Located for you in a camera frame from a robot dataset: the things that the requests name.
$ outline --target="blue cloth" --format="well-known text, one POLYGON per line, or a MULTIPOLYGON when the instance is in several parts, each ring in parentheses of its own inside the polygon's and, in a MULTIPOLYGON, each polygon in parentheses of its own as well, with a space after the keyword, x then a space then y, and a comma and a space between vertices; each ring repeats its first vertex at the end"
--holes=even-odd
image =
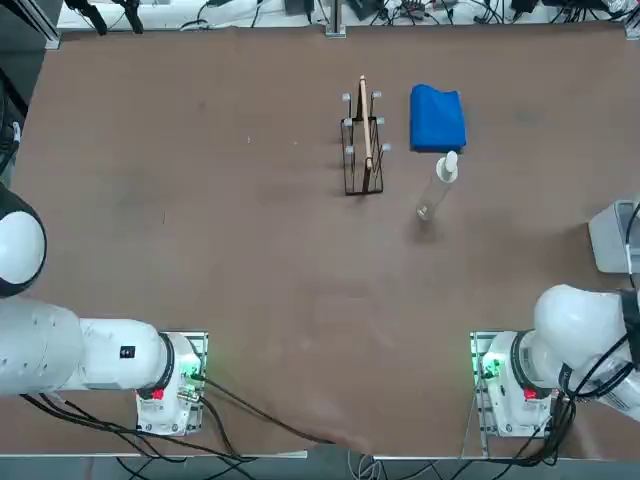
POLYGON ((410 103, 411 150, 457 151, 467 144, 458 92, 416 85, 410 103))

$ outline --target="wooden board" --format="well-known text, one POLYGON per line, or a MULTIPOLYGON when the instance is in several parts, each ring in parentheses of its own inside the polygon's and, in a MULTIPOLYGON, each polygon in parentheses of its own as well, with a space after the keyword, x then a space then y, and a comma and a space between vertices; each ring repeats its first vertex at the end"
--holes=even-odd
MULTIPOLYGON (((530 328, 555 284, 624 282, 596 271, 586 222, 640 184, 639 80, 637 45, 608 24, 67 37, 14 181, 49 235, 29 295, 206 329, 209 373, 283 420, 361 451, 458 456, 469 332, 530 328), (394 148, 365 199, 343 195, 338 128, 361 74, 394 148), (408 151, 422 82, 460 91, 469 139, 426 229, 415 205, 438 156, 408 151)), ((74 398, 133 422, 131 393, 74 398)), ((1 405, 2 452, 126 450, 1 405)), ((244 452, 308 446, 221 409, 244 452)), ((640 425, 605 407, 580 406, 574 430, 568 455, 640 458, 640 425)), ((211 424, 197 440, 219 446, 211 424)))

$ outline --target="white device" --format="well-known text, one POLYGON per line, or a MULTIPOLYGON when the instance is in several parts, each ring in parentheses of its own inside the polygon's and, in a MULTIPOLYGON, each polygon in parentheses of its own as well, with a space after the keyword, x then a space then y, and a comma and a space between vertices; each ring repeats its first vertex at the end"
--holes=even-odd
MULTIPOLYGON (((498 434, 528 437, 548 418, 551 390, 566 364, 575 390, 588 371, 627 330, 618 293, 587 292, 568 285, 550 288, 534 310, 534 330, 501 332, 482 358, 482 376, 498 434)), ((623 344, 583 388, 590 391, 631 362, 623 344)), ((640 373, 631 373, 600 402, 640 421, 640 373)))
POLYGON ((603 273, 629 273, 640 271, 640 221, 629 237, 629 263, 627 263, 626 231, 633 209, 631 200, 618 200, 593 217, 589 222, 591 246, 598 270, 603 273))

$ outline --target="spray bottle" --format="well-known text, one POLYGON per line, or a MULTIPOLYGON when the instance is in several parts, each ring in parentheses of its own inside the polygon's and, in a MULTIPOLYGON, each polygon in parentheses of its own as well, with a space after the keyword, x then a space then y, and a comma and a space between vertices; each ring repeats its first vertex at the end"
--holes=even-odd
POLYGON ((427 188, 420 197, 416 208, 420 220, 426 222, 433 218, 436 208, 444 200, 456 178, 458 178, 458 154, 451 151, 446 157, 438 160, 436 174, 431 176, 427 188))

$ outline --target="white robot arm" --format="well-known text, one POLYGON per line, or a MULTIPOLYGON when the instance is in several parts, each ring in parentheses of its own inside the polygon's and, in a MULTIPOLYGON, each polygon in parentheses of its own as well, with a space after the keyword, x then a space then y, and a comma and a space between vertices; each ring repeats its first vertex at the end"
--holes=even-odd
POLYGON ((199 430, 203 385, 190 375, 203 373, 204 358, 184 335, 14 296, 38 277, 46 251, 36 212, 0 184, 0 395, 135 390, 138 428, 199 430))
MULTIPOLYGON (((631 295, 637 299, 637 293, 631 295)), ((534 326, 499 333, 482 359, 483 380, 502 436, 533 434, 549 415, 552 389, 574 391, 627 334, 620 293, 567 285, 552 287, 540 297, 534 326)), ((597 399, 640 421, 640 374, 626 341, 595 370, 581 393, 607 384, 611 388, 597 399)))

